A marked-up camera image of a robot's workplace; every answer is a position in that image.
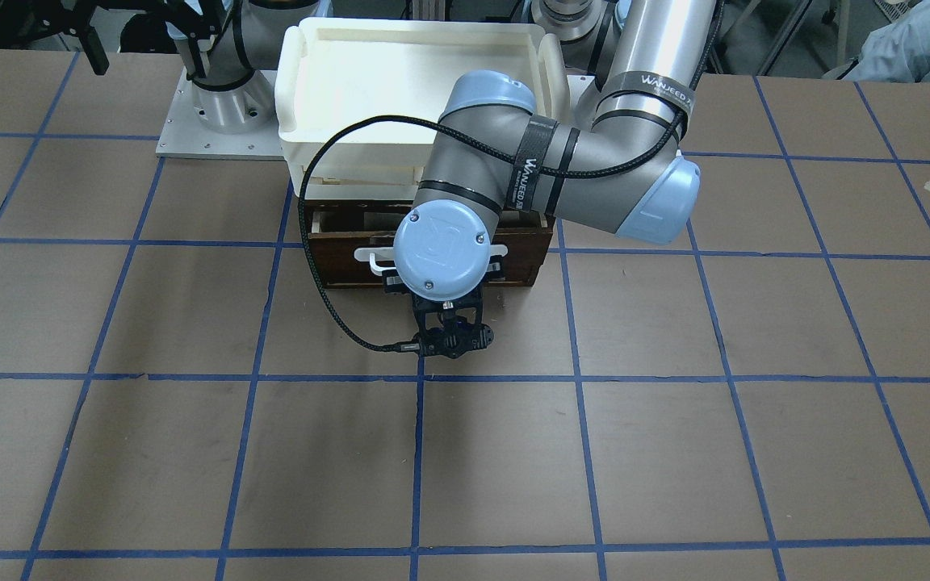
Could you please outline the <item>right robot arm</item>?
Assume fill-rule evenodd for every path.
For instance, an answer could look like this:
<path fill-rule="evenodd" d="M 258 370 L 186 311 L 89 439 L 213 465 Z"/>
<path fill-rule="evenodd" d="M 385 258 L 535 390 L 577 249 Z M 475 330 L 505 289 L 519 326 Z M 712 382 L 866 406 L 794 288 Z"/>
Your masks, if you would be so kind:
<path fill-rule="evenodd" d="M 0 48 L 21 48 L 49 36 L 73 37 L 93 73 L 107 73 L 106 48 L 93 16 L 131 10 L 165 26 L 191 83 L 200 124 L 242 135 L 274 118 L 274 86 L 288 28 L 331 18 L 329 1 L 0 1 Z"/>

